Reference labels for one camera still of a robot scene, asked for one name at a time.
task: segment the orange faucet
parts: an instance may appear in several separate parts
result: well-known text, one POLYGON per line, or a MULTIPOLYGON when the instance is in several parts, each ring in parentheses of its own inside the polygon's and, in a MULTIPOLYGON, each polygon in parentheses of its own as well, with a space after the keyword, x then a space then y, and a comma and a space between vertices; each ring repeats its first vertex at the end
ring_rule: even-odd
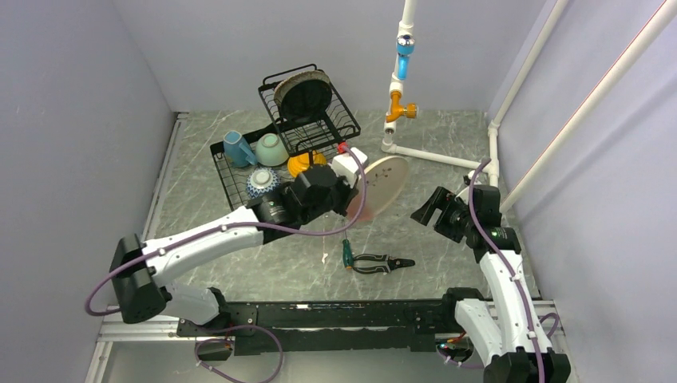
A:
POLYGON ((406 116, 406 118, 416 118, 416 113, 418 111, 416 104, 407 104, 405 108, 404 106, 400 105, 401 98, 402 93, 400 93, 399 90, 390 92, 390 114, 386 116, 386 122, 393 122, 400 118, 400 116, 406 116))

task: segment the blue and white patterned bowl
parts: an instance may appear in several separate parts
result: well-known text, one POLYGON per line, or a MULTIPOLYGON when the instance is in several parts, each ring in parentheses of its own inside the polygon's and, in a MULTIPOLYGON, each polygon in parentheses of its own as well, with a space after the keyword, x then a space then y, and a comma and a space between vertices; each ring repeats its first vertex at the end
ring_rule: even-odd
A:
POLYGON ((251 198, 258 198, 281 184, 275 170, 271 168, 257 168, 247 178, 247 194, 251 198))

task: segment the dish rack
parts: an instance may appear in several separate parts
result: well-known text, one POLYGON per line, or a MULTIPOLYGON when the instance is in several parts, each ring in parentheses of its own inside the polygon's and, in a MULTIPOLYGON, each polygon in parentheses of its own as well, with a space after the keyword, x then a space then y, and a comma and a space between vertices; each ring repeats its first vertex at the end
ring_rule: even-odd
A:
MULTIPOLYGON (((297 124, 280 117, 274 100, 275 87, 290 73, 312 69, 317 69, 317 65, 301 66, 263 79, 263 84, 259 87, 259 95, 266 106, 271 123, 263 129, 243 134, 244 140, 251 146, 252 151, 255 150, 256 141, 267 133, 274 133, 280 137, 290 157, 317 151, 322 153, 329 161, 338 154, 338 144, 359 136, 360 126, 333 84, 330 84, 331 103, 317 121, 297 124)), ((247 205, 250 199, 249 194, 247 194, 247 178, 259 168, 259 165, 245 168, 232 167, 224 155, 223 141, 214 143, 209 148, 226 193, 228 206, 231 210, 235 210, 240 206, 247 205)), ((283 183, 293 180, 287 170, 287 162, 272 167, 272 169, 278 173, 283 183)))

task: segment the marble table surface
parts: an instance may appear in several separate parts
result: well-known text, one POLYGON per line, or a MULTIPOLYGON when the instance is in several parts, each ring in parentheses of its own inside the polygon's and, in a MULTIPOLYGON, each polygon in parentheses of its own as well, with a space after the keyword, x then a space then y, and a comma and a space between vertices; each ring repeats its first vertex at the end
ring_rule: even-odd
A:
MULTIPOLYGON (((355 111, 362 134, 350 144, 371 161, 384 157, 383 111, 355 111)), ((265 127, 265 111, 190 113, 169 177, 156 238, 176 234, 230 212, 209 146, 229 130, 250 132, 265 127)), ((442 155, 480 160, 489 142, 479 111, 422 111, 415 120, 400 120, 395 143, 442 155)), ((390 274, 358 274, 342 264, 342 235, 322 238, 293 235, 268 245, 237 251, 197 267, 178 279, 194 286, 215 286, 229 301, 302 301, 440 298, 449 287, 468 286, 485 296, 489 287, 473 252, 409 218, 437 186, 462 189, 469 169, 406 157, 410 178, 384 213, 348 231, 353 252, 389 254, 413 259, 416 266, 390 274)), ((508 221, 516 227, 514 219, 508 221)), ((329 213, 305 226, 311 230, 340 227, 343 217, 329 213)), ((539 296, 525 254, 525 273, 532 296, 539 296)))

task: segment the black pliers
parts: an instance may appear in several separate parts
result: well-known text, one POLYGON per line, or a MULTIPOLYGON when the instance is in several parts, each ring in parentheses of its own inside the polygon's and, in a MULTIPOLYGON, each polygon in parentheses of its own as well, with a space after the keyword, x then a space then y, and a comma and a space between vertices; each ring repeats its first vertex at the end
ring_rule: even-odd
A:
POLYGON ((353 257, 351 266, 353 270, 360 274, 376 274, 390 273, 392 270, 399 269, 400 267, 411 267, 415 264, 416 262, 414 262, 412 259, 391 258, 388 256, 388 254, 360 254, 353 257), (355 265, 355 263, 359 261, 383 262, 384 264, 369 267, 358 267, 355 265))

